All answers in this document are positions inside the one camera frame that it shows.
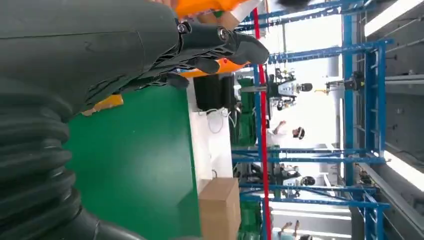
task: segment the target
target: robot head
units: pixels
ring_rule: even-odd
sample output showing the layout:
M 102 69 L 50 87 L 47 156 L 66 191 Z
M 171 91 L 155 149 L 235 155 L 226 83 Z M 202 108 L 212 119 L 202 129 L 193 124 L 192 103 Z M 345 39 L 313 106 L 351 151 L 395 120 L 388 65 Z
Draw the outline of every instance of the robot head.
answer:
M 312 83 L 303 83 L 299 87 L 301 92 L 309 92 L 313 88 Z
M 304 186 L 312 186 L 315 185 L 315 178 L 311 177 L 311 176 L 305 176 L 304 178 L 302 178 L 302 184 Z
M 311 0 L 277 0 L 277 3 L 285 8 L 302 9 L 306 7 Z
M 299 238 L 299 240 L 312 240 L 312 236 L 311 235 L 303 235 Z

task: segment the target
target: cardboard box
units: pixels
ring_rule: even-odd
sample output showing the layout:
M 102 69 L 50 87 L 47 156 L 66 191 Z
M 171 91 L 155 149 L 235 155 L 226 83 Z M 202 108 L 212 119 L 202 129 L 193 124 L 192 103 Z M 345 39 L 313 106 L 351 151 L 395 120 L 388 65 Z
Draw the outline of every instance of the cardboard box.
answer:
M 211 180 L 199 194 L 203 240 L 235 240 L 241 223 L 239 182 L 236 178 Z

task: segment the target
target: orange object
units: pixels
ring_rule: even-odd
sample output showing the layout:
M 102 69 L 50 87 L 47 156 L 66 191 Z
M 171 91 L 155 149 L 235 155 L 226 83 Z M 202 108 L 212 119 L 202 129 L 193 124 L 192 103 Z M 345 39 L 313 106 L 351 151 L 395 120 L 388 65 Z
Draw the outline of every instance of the orange object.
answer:
M 175 9 L 180 18 L 199 13 L 215 11 L 231 11 L 246 0 L 179 0 Z
M 103 101 L 98 102 L 94 107 L 90 110 L 82 112 L 84 116 L 91 116 L 95 112 L 99 112 L 103 109 L 111 109 L 116 106 L 121 106 L 124 104 L 124 100 L 122 95 L 111 95 Z
M 245 65 L 237 65 L 231 61 L 229 61 L 226 58 L 221 58 L 218 60 L 219 63 L 219 70 L 216 72 L 217 74 L 224 74 L 224 73 L 232 73 L 235 72 L 241 68 L 243 68 Z M 196 78 L 196 77 L 202 77 L 209 75 L 205 72 L 200 71 L 199 69 L 194 69 L 190 71 L 185 71 L 180 73 L 181 76 L 185 78 Z

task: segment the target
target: white cable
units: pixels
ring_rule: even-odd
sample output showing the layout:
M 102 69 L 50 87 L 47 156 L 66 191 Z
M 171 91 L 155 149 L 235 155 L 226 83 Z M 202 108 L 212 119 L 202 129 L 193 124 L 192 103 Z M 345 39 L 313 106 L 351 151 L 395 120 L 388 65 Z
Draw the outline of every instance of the white cable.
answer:
M 211 133 L 218 134 L 219 132 L 221 132 L 221 130 L 224 127 L 224 118 L 229 118 L 231 123 L 232 123 L 232 126 L 234 128 L 236 128 L 236 122 L 234 122 L 234 120 L 230 116 L 231 111 L 228 112 L 228 113 L 225 113 L 225 108 L 221 108 L 221 109 L 211 108 L 207 111 L 198 111 L 197 113 L 199 114 L 199 116 L 203 116 L 203 115 L 207 115 L 207 114 L 214 113 L 214 112 L 219 112 L 219 114 L 221 115 L 221 127 L 218 131 L 213 131 L 212 128 L 211 128 L 211 123 L 208 120 L 207 126 L 209 127 L 209 130 L 210 130 Z

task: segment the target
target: person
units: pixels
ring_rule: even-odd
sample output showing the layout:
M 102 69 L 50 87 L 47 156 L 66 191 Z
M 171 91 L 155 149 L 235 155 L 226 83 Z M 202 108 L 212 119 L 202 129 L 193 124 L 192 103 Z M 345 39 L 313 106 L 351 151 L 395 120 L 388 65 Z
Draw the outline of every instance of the person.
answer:
M 273 147 L 284 144 L 284 140 L 290 135 L 293 139 L 302 140 L 305 137 L 305 129 L 301 126 L 290 129 L 286 121 L 281 121 L 275 129 L 266 131 L 266 145 Z
M 272 233 L 272 240 L 295 240 L 298 237 L 298 230 L 301 225 L 299 220 L 296 221 L 294 225 L 294 232 L 288 233 L 286 230 L 293 225 L 292 222 L 287 222 L 282 228 L 281 231 Z M 311 235 L 303 235 L 300 237 L 300 240 L 312 240 Z

